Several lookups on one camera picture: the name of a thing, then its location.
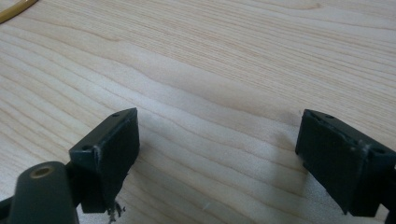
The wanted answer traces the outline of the yellow curved rim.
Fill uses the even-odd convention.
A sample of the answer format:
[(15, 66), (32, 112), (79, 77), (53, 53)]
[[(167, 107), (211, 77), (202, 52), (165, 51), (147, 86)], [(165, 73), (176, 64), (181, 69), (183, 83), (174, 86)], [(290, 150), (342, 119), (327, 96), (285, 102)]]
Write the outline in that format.
[(17, 3), (0, 11), (0, 24), (13, 19), (27, 8), (33, 6), (38, 0), (19, 0)]

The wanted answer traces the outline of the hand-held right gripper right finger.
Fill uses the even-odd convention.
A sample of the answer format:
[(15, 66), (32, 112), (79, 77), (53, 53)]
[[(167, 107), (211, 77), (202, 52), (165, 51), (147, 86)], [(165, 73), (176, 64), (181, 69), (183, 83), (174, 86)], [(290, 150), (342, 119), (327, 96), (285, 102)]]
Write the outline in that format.
[(295, 148), (344, 213), (396, 217), (396, 152), (331, 115), (306, 109)]

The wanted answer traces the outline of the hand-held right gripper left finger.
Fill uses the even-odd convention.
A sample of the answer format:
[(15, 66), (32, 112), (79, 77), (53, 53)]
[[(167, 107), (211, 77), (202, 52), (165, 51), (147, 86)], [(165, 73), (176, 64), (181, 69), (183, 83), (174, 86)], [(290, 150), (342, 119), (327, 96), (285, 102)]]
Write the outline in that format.
[(69, 150), (68, 178), (73, 202), (85, 213), (107, 213), (111, 223), (123, 209), (116, 201), (139, 154), (137, 110), (104, 119)]

